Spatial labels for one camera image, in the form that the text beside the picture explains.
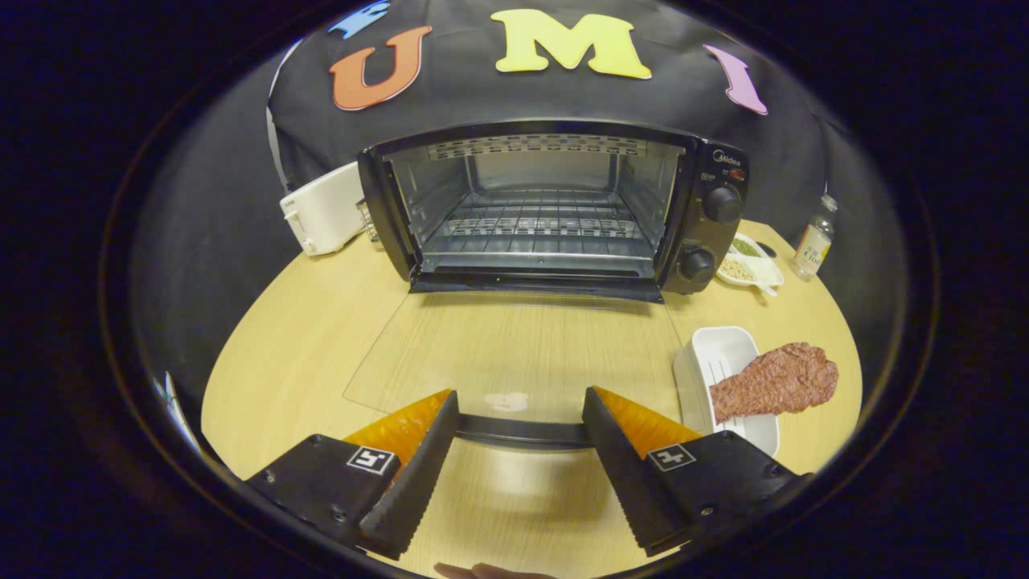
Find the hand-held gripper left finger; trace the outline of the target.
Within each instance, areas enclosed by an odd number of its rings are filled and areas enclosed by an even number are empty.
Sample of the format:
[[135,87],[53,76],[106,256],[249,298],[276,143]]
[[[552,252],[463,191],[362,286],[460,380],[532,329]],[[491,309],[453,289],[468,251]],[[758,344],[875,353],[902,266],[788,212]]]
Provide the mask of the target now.
[[342,437],[312,433],[248,487],[342,546],[397,560],[433,497],[460,418],[452,389]]

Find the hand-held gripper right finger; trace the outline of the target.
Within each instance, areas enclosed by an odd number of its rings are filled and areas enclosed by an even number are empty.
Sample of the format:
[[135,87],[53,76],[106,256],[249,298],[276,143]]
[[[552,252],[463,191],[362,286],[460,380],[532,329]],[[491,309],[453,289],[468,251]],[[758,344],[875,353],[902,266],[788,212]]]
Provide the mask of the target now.
[[647,556],[706,551],[761,523],[808,483],[741,437],[702,435],[599,386],[582,421]]

